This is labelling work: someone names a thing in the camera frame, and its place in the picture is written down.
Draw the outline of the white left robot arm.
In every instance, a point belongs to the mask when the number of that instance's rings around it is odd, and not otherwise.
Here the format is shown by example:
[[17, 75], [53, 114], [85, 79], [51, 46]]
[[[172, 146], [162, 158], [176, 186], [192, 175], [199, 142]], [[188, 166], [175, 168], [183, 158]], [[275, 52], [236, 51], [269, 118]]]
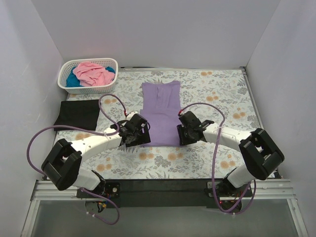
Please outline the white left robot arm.
[[106, 180], [97, 171], [83, 168], [82, 164], [108, 149], [149, 143], [149, 127], [148, 121], [134, 112], [126, 120], [111, 125], [101, 135], [71, 142], [60, 139], [41, 169], [60, 191], [74, 186], [87, 189], [93, 197], [101, 197], [105, 192]]

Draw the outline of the purple t-shirt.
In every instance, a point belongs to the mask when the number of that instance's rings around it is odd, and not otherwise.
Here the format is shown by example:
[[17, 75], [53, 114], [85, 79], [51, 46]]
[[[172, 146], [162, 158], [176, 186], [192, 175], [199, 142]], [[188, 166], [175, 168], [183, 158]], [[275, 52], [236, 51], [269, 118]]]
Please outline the purple t-shirt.
[[150, 124], [150, 142], [147, 147], [179, 147], [180, 139], [177, 125], [180, 124], [178, 112], [180, 106], [181, 83], [174, 80], [169, 83], [142, 83], [143, 109], [140, 114]]

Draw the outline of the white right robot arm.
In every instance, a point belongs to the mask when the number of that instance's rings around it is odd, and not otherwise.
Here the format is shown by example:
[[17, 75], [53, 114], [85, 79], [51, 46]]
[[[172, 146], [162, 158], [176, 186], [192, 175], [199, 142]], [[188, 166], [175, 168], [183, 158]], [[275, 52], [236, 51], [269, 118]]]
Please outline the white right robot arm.
[[188, 111], [178, 115], [180, 145], [198, 141], [219, 143], [241, 153], [244, 165], [235, 168], [215, 184], [217, 194], [235, 196], [241, 187], [254, 179], [266, 180], [284, 161], [284, 154], [264, 129], [241, 131], [221, 127], [211, 120], [201, 122]]

